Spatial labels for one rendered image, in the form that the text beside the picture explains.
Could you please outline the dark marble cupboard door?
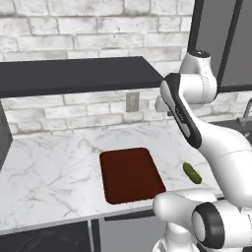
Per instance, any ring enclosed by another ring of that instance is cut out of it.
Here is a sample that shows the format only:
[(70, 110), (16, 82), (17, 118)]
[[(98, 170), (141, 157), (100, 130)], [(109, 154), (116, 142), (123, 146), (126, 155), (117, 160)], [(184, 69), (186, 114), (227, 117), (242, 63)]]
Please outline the dark marble cupboard door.
[(88, 223), (0, 235), (0, 252), (92, 252)]

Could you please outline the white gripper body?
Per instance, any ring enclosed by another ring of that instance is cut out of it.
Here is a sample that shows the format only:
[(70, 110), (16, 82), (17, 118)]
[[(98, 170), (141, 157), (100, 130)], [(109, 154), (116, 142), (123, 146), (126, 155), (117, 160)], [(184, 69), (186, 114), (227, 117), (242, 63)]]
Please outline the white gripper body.
[(161, 95), (159, 95), (156, 99), (155, 109), (157, 112), (169, 112), (170, 111), (167, 104), (163, 101)]

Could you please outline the black framed window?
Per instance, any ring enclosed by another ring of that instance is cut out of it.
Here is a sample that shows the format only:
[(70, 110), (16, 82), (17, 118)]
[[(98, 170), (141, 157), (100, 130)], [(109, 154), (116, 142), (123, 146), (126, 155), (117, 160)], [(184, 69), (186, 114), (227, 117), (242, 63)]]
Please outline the black framed window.
[(195, 0), (188, 51), (211, 55), (219, 92), (252, 91), (252, 0)]

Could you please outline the dark red tray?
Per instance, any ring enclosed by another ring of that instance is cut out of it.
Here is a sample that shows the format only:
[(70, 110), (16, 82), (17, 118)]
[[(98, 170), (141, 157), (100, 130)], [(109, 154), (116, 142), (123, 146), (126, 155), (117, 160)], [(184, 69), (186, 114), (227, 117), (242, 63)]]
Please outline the dark red tray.
[(149, 200), (165, 191), (146, 148), (103, 152), (99, 155), (99, 162), (104, 197), (111, 205)]

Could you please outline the green cucumber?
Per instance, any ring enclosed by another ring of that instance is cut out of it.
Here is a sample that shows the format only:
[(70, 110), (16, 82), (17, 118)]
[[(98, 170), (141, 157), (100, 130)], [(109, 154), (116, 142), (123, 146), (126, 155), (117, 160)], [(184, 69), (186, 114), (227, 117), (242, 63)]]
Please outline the green cucumber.
[(195, 183), (200, 184), (202, 182), (202, 177), (200, 174), (193, 168), (193, 166), (188, 162), (183, 162), (183, 170), (186, 173), (186, 175), (189, 177), (189, 179)]

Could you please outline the grey dishwasher front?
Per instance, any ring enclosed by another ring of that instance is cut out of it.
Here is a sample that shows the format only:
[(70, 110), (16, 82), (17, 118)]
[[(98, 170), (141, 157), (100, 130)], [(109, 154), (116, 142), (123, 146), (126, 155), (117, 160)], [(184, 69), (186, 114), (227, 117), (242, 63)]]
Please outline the grey dishwasher front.
[(153, 252), (164, 230), (165, 222), (157, 217), (100, 220), (101, 252)]

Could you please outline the dark sink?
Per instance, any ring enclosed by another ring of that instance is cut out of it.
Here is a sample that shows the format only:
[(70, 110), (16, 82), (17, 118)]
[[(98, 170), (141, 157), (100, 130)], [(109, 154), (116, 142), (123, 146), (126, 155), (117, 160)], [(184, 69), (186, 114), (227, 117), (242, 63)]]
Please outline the dark sink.
[(236, 120), (211, 122), (209, 130), (224, 145), (252, 146), (252, 121), (241, 126)]

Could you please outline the grey wall outlet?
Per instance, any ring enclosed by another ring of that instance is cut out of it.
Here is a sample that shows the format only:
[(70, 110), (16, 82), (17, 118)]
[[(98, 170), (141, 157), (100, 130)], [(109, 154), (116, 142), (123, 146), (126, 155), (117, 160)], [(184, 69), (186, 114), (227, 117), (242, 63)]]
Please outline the grey wall outlet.
[(126, 94), (126, 111), (137, 112), (139, 110), (140, 93)]

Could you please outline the dark wall shelf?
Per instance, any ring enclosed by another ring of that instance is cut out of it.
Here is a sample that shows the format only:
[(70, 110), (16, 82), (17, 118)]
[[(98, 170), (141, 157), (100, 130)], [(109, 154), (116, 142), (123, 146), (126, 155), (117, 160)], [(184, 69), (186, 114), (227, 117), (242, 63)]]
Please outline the dark wall shelf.
[(142, 56), (0, 62), (0, 98), (148, 89), (161, 81)]

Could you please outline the grey metal tap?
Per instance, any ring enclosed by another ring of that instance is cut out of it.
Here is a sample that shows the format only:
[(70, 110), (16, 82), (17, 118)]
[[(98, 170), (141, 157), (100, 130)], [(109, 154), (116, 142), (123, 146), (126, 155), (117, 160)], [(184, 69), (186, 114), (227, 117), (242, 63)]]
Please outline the grey metal tap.
[(250, 112), (250, 108), (252, 107), (252, 97), (249, 99), (245, 111), (243, 113), (242, 117), (238, 117), (236, 119), (236, 122), (241, 125), (241, 126), (245, 126), (247, 122), (251, 122), (252, 121), (252, 117), (249, 116), (249, 112)]

